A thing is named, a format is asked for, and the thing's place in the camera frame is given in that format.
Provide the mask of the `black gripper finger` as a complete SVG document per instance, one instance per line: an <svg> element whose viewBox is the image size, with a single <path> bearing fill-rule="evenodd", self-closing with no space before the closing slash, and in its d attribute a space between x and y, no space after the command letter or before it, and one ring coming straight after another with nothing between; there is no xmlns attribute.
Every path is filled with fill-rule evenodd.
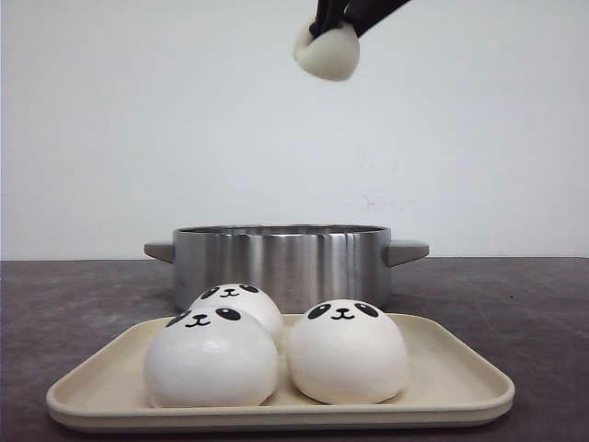
<svg viewBox="0 0 589 442"><path fill-rule="evenodd" d="M350 23L357 36L363 36L370 28L409 0L352 0L345 8L344 19Z"/></svg>
<svg viewBox="0 0 589 442"><path fill-rule="evenodd" d="M349 3L349 0L318 0L315 21L309 25L311 35L321 36L332 29L341 28Z"/></svg>

